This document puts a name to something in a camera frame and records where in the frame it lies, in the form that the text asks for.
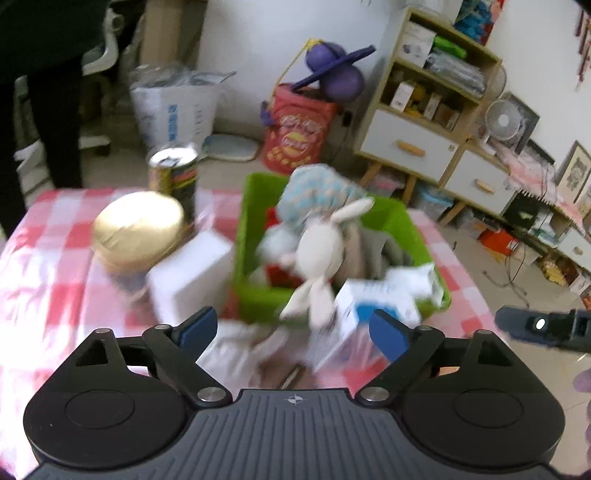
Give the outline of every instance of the yellow string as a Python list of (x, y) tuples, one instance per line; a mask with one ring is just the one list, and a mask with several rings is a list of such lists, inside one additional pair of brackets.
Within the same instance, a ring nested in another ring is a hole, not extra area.
[(283, 80), (283, 77), (287, 74), (287, 72), (290, 71), (290, 68), (292, 68), (293, 65), (297, 62), (297, 59), (299, 59), (300, 56), (305, 51), (309, 51), (314, 45), (318, 45), (318, 44), (322, 43), (323, 41), (324, 40), (320, 40), (318, 38), (308, 38), (306, 43), (304, 43), (304, 46), (301, 48), (301, 50), (298, 52), (298, 54), (295, 56), (295, 58), (291, 61), (291, 63), (287, 66), (287, 68), (285, 70), (283, 70), (283, 73), (275, 82), (275, 86), (273, 87), (273, 91), (271, 92), (271, 96), (269, 97), (269, 103), (271, 103), (271, 101), (273, 100), (273, 94), (275, 93), (275, 89), (281, 83), (281, 81)]

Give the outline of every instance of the shelf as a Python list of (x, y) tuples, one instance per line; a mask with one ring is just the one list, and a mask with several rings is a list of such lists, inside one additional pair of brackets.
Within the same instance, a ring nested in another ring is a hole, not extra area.
[(470, 93), (462, 90), (460, 87), (448, 82), (447, 80), (442, 79), (439, 75), (431, 73), (428, 70), (422, 69), (421, 67), (419, 67), (418, 65), (415, 65), (414, 63), (410, 63), (409, 61), (403, 60), (399, 57), (395, 57), (394, 64), (399, 65), (407, 70), (412, 70), (414, 73), (418, 74), (422, 78), (424, 78), (426, 80), (430, 80), (431, 82), (437, 83), (439, 85), (442, 85), (443, 87), (445, 87), (448, 90), (451, 90), (452, 92), (456, 92), (462, 98), (468, 100), (469, 102), (474, 103), (475, 105), (480, 105), (480, 103), (482, 101), (482, 99), (479, 99), (473, 95), (470, 95)]
[(409, 20), (421, 24), (423, 27), (433, 30), (437, 35), (446, 37), (449, 41), (461, 46), (468, 54), (472, 53), (482, 59), (488, 60), (490, 63), (498, 63), (501, 61), (488, 48), (475, 42), (470, 37), (459, 32), (449, 23), (442, 21), (435, 15), (431, 15), (418, 8), (410, 8)]
[(445, 130), (445, 128), (443, 128), (441, 125), (437, 125), (436, 123), (433, 123), (430, 120), (427, 120), (426, 118), (424, 118), (422, 116), (417, 117), (417, 116), (409, 115), (405, 112), (401, 112), (399, 110), (396, 110), (395, 108), (392, 108), (391, 106), (386, 105), (384, 103), (379, 104), (378, 110), (392, 113), (393, 115), (399, 116), (400, 118), (404, 118), (405, 120), (408, 120), (411, 123), (420, 125), (421, 127), (426, 128), (427, 130), (430, 130), (434, 134), (437, 134), (441, 137), (447, 138), (448, 140), (450, 140), (452, 142), (460, 143), (460, 142), (458, 142), (457, 138), (453, 135), (452, 132), (450, 132), (449, 130)]

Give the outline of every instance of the can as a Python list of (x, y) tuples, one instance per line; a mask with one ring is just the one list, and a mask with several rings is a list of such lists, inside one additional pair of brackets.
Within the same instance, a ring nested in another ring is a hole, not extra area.
[(198, 157), (194, 144), (174, 143), (152, 150), (147, 158), (150, 190), (178, 200), (187, 226), (195, 223)]

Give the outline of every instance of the white drawer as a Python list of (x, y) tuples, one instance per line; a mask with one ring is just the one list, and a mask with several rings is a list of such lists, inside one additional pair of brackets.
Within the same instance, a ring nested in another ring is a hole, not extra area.
[[(414, 155), (399, 146), (404, 142), (423, 150)], [(376, 110), (361, 151), (439, 180), (457, 150), (457, 144), (393, 113)]]
[(500, 168), (466, 151), (444, 188), (498, 215), (514, 193), (505, 190), (508, 176)]
[(558, 250), (577, 265), (591, 271), (591, 244), (574, 228), (561, 238)]

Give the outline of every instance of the black pants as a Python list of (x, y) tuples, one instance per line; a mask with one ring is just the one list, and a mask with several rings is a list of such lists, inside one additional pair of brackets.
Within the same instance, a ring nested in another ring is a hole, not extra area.
[[(27, 77), (33, 120), (58, 189), (82, 188), (78, 148), (81, 60), (78, 57)], [(14, 84), (0, 85), (0, 225), (7, 237), (27, 211), (14, 161), (13, 107)]]

